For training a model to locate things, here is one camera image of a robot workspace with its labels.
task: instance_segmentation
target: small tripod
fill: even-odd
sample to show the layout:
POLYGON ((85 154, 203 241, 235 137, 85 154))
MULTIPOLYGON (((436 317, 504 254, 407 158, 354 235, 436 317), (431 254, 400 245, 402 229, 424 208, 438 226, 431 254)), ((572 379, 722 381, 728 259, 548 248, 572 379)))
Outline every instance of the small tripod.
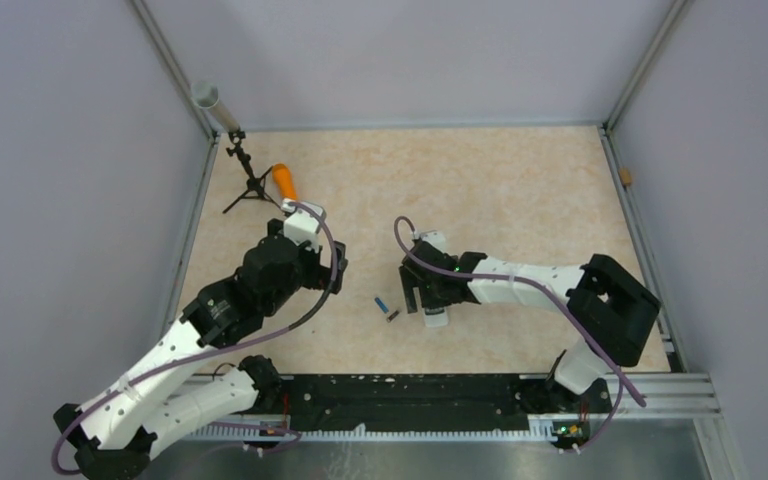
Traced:
POLYGON ((239 203, 240 200, 263 200, 265 202, 272 202, 273 205, 281 208, 281 206, 275 203, 275 200, 272 200, 272 197, 270 197, 269 194, 267 194, 264 190, 264 185, 266 184, 266 176, 269 175, 269 172, 272 171, 272 167, 269 167, 266 172, 264 172, 264 174, 259 177, 254 175, 254 170, 251 168, 251 155, 243 151, 243 147, 241 145, 243 139, 246 138, 246 132, 242 130, 229 132, 228 137, 231 138, 231 143, 234 144, 234 146, 233 148, 226 148, 225 151, 228 152, 228 155, 237 157, 237 160, 240 161, 240 164, 243 166, 243 170, 246 171, 246 175, 248 175, 249 178, 246 180, 246 191, 237 197, 236 200, 231 202, 231 204, 228 205, 225 210, 222 210, 222 213, 228 213, 228 211, 234 208, 234 205, 239 203))

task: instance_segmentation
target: gray wall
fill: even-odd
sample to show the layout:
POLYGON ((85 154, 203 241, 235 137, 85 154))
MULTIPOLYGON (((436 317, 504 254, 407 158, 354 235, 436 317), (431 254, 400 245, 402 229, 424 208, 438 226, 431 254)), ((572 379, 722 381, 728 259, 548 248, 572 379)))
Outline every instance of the gray wall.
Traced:
POLYGON ((696 2, 618 138, 686 354, 768 478, 768 2, 696 2))
POLYGON ((596 123, 670 0, 151 0, 247 129, 596 123))
POLYGON ((150 343, 205 152, 126 2, 0 2, 0 479, 150 343))

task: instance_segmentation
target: gray pipe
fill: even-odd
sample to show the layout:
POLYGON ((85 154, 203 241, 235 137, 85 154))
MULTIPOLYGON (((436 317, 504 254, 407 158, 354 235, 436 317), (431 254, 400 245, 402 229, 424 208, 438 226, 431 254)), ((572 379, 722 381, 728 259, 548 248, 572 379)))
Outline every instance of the gray pipe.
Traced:
POLYGON ((216 85, 205 80, 199 80, 190 86, 190 96, 193 103, 210 114, 226 132, 236 132, 240 129, 240 124, 237 123, 228 108, 219 101, 219 88, 216 85))

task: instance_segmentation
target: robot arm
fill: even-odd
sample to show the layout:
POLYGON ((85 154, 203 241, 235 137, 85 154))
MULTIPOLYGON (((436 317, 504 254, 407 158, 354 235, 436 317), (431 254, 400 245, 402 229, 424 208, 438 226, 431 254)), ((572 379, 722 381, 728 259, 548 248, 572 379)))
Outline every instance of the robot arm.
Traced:
MULTIPOLYGON (((324 218, 321 208, 307 205, 324 218)), ((75 460, 91 480, 136 478, 148 463, 184 435, 233 412, 269 408, 280 377, 272 362, 247 357, 231 372, 186 395, 169 398, 208 358, 181 364, 139 383, 132 380, 170 362, 236 345, 259 330, 265 317, 300 288, 326 288, 331 269, 320 265, 318 221, 287 207, 292 215, 272 220, 267 236, 246 252, 233 275, 204 287, 154 347, 107 390, 81 405, 66 404, 54 415, 64 432, 82 412, 121 392, 89 414, 68 435, 75 460)), ((346 267, 345 245, 335 242, 338 293, 346 267)))
MULTIPOLYGON (((446 308, 462 302, 520 303, 557 312, 541 290, 514 277, 534 280, 565 303, 587 333, 619 366, 637 365, 658 316, 661 302, 619 263, 595 254, 582 266, 536 266, 505 262, 484 253, 460 257, 445 252, 445 237, 428 232, 414 239, 411 253, 421 261, 449 272, 502 275, 510 280, 454 278, 428 270, 406 256, 399 267, 408 313, 417 311, 414 289, 419 290, 426 326, 448 324, 446 308)), ((581 395, 610 368, 584 339, 562 354, 551 377, 581 395)))

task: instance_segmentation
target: metal floor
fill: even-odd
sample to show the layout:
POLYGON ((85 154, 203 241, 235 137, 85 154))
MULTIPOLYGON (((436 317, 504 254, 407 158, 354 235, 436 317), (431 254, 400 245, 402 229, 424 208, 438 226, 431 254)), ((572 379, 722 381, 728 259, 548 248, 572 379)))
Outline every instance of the metal floor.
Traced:
POLYGON ((258 459, 215 442, 181 441, 154 461, 149 480, 709 478, 689 420, 616 421, 581 456, 546 453, 547 444, 302 443, 258 459))

